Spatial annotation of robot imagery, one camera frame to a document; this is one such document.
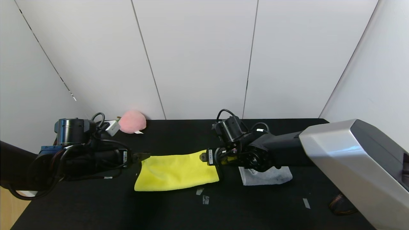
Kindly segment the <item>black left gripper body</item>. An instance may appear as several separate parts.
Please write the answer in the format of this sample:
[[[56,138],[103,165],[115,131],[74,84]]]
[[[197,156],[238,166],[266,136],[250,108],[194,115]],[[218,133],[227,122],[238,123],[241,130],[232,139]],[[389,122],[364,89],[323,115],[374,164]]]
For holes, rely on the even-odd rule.
[[[125,149],[110,150],[103,157],[103,165],[111,169],[129,169],[132,161]]]

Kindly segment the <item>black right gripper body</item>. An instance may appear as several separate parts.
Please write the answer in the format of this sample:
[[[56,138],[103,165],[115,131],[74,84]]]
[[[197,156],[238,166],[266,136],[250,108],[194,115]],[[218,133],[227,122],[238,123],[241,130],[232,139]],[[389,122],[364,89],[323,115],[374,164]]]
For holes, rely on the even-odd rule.
[[[221,164],[221,156],[220,156],[221,153],[222,153],[222,148],[208,148],[206,150],[207,165],[209,166],[220,165]]]

